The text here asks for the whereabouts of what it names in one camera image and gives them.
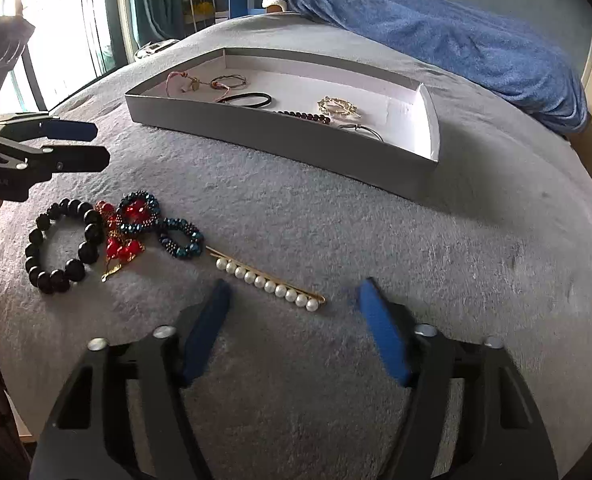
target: green curtain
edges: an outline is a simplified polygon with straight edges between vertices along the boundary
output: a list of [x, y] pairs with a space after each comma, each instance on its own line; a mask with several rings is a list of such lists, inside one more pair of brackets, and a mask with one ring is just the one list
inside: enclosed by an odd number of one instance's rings
[[181, 40], [185, 37], [183, 0], [133, 0], [138, 46], [150, 41]]

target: black bead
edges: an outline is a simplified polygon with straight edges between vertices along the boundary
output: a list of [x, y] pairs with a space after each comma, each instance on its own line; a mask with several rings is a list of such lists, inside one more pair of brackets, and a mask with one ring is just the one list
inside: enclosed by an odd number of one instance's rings
[[29, 272], [33, 267], [40, 267], [40, 260], [35, 256], [30, 256], [24, 263], [24, 268], [27, 272]]
[[78, 258], [84, 264], [95, 264], [98, 261], [98, 247], [89, 242], [83, 242], [78, 247]]
[[63, 198], [60, 201], [60, 213], [66, 215], [69, 212], [69, 199]]
[[55, 202], [51, 204], [47, 209], [47, 214], [49, 218], [51, 218], [52, 220], [58, 220], [62, 215], [60, 205], [56, 204]]
[[102, 224], [102, 216], [98, 211], [91, 209], [84, 214], [84, 223], [89, 224]]
[[49, 279], [51, 280], [51, 286], [56, 292], [66, 292], [69, 290], [69, 278], [64, 275], [64, 270], [53, 270]]
[[31, 282], [31, 285], [38, 286], [38, 275], [41, 272], [42, 272], [42, 269], [40, 267], [33, 267], [29, 271], [29, 281]]
[[40, 256], [40, 247], [36, 244], [29, 244], [24, 248], [24, 255], [29, 258], [30, 256], [35, 256], [36, 258]]
[[77, 258], [72, 258], [64, 266], [64, 275], [72, 282], [81, 282], [85, 274], [84, 264]]
[[34, 229], [31, 233], [29, 233], [29, 242], [34, 245], [41, 245], [42, 240], [44, 239], [45, 237], [42, 235], [42, 231], [40, 229]]
[[84, 229], [84, 238], [94, 245], [99, 245], [104, 240], [104, 233], [99, 224], [89, 224]]
[[47, 231], [51, 227], [51, 220], [49, 220], [48, 215], [42, 213], [36, 218], [36, 225], [41, 231]]
[[66, 215], [71, 216], [71, 218], [76, 218], [78, 215], [78, 206], [80, 205], [80, 201], [76, 198], [69, 202], [69, 207], [67, 208]]
[[44, 292], [45, 294], [53, 294], [54, 288], [51, 285], [51, 279], [48, 272], [43, 270], [39, 273], [38, 278], [36, 279], [36, 284], [41, 292]]
[[87, 211], [91, 211], [93, 209], [93, 206], [89, 203], [89, 202], [82, 202], [79, 206], [78, 206], [78, 216], [80, 218], [84, 218], [84, 214]]

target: bed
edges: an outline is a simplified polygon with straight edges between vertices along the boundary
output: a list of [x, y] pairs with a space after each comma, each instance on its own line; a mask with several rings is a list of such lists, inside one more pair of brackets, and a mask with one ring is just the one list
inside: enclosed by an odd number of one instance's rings
[[[426, 196], [409, 202], [286, 158], [130, 120], [127, 89], [222, 46], [342, 57], [424, 83], [441, 129]], [[96, 264], [66, 297], [31, 286], [23, 248], [48, 205], [64, 197], [116, 203], [144, 188], [164, 215], [196, 223], [211, 245], [329, 300], [313, 314], [231, 281], [233, 307], [209, 370], [185, 397], [215, 478], [375, 478], [406, 392], [386, 374], [356, 311], [355, 287], [367, 276], [450, 337], [505, 341], [561, 475], [592, 440], [592, 181], [564, 138], [491, 92], [278, 13], [203, 30], [55, 112], [94, 121], [95, 142], [112, 159], [103, 173], [55, 176], [0, 211], [0, 368], [35, 434], [87, 341], [140, 338], [221, 276], [207, 256], [178, 262], [149, 239], [146, 253], [106, 283]], [[61, 266], [81, 236], [73, 224], [56, 228], [47, 266]], [[452, 412], [437, 470], [448, 465], [454, 436]]]

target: blue blanket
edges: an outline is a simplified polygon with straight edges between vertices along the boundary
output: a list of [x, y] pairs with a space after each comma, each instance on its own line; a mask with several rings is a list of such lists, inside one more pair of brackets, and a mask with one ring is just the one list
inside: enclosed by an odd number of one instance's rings
[[525, 23], [448, 0], [264, 0], [473, 81], [560, 134], [582, 131], [585, 91], [566, 55]]

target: blue beaded bracelet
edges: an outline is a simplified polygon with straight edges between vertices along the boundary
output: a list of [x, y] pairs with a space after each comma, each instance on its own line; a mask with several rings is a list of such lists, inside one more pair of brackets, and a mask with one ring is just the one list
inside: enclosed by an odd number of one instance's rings
[[[190, 260], [194, 256], [200, 256], [202, 254], [205, 237], [198, 231], [198, 228], [194, 224], [189, 223], [184, 218], [165, 218], [160, 220], [157, 231], [160, 244], [174, 258]], [[191, 242], [183, 247], [170, 237], [169, 231], [180, 231]]]

